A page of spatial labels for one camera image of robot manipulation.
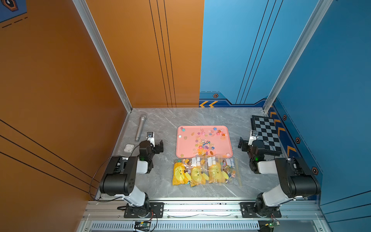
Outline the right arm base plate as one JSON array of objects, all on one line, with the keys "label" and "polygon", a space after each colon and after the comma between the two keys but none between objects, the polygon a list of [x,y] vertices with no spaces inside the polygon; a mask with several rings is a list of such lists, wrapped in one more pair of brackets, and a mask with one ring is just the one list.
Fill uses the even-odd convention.
[{"label": "right arm base plate", "polygon": [[281,218],[279,207],[268,207],[265,204],[257,205],[253,202],[241,202],[240,211],[243,218]]}]

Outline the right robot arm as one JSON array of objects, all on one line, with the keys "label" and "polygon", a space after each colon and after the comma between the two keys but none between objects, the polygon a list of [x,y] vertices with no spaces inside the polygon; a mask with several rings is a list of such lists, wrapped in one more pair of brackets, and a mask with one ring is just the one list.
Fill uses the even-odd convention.
[{"label": "right robot arm", "polygon": [[240,203],[242,217],[280,218],[281,205],[321,193],[320,183],[303,158],[266,160],[265,155],[278,156],[278,152],[266,150],[262,140],[240,138],[238,148],[247,152],[250,169],[255,174],[274,174],[279,178],[279,185],[258,194],[255,202]]}]

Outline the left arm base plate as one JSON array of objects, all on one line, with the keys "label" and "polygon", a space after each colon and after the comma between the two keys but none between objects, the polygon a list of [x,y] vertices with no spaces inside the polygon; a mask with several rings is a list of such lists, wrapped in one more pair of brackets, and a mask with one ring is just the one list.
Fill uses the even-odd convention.
[{"label": "left arm base plate", "polygon": [[124,218],[162,218],[164,213],[163,202],[145,203],[144,206],[125,206]]}]

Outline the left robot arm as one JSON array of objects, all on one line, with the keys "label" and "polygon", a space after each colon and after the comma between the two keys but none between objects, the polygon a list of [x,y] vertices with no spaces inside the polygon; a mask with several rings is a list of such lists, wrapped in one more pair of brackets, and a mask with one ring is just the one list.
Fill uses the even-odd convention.
[{"label": "left robot arm", "polygon": [[163,141],[153,145],[146,140],[139,144],[138,156],[110,159],[100,182],[100,192],[127,202],[117,208],[124,211],[125,218],[163,217],[164,203],[150,202],[148,194],[135,185],[136,175],[150,173],[154,167],[153,157],[163,151]]}]

